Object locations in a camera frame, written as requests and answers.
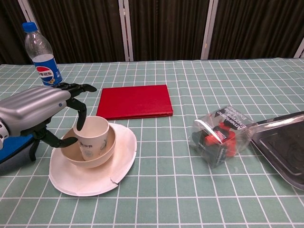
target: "plastic lid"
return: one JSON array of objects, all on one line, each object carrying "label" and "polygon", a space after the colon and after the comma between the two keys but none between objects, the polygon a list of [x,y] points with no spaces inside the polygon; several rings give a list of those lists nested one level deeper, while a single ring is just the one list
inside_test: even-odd
[{"label": "plastic lid", "polygon": [[25,32],[38,31],[38,28],[34,22],[25,22],[22,24],[22,27]]}]

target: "beige bowl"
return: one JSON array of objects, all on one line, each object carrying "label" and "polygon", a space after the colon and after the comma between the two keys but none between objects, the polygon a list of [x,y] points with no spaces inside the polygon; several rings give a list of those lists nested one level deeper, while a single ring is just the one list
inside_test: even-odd
[{"label": "beige bowl", "polygon": [[[68,137],[75,137],[73,129],[66,133],[63,138],[65,139]],[[62,154],[74,165],[82,168],[94,168],[105,163],[113,155],[115,143],[116,133],[114,128],[110,125],[107,137],[107,145],[103,149],[105,152],[100,157],[95,158],[93,160],[85,161],[81,155],[78,143],[74,143],[68,147],[62,148],[61,151]]]}]

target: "silver robotic hand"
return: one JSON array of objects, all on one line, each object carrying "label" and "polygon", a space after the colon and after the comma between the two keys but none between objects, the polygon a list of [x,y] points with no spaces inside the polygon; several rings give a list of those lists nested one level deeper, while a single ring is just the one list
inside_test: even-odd
[{"label": "silver robotic hand", "polygon": [[70,107],[78,111],[77,129],[80,131],[86,120],[86,105],[74,97],[82,92],[95,92],[91,85],[60,83],[52,87],[37,86],[0,101],[0,149],[10,136],[33,134],[51,147],[67,147],[77,138],[57,138],[47,130],[51,118]]}]

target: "white cup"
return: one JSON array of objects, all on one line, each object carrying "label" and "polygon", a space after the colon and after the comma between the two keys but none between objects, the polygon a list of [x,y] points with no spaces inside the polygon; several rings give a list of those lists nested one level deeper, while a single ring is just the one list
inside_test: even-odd
[{"label": "white cup", "polygon": [[100,116],[88,116],[81,131],[73,127],[82,157],[85,161],[101,156],[107,143],[109,123]]}]

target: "pepsi bottle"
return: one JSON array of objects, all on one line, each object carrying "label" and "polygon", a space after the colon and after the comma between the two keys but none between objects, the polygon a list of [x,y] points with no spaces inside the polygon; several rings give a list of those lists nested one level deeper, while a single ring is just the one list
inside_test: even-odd
[{"label": "pepsi bottle", "polygon": [[48,40],[38,32],[34,22],[23,23],[22,27],[27,33],[25,37],[26,52],[32,59],[43,84],[53,86],[60,83],[62,76]]}]

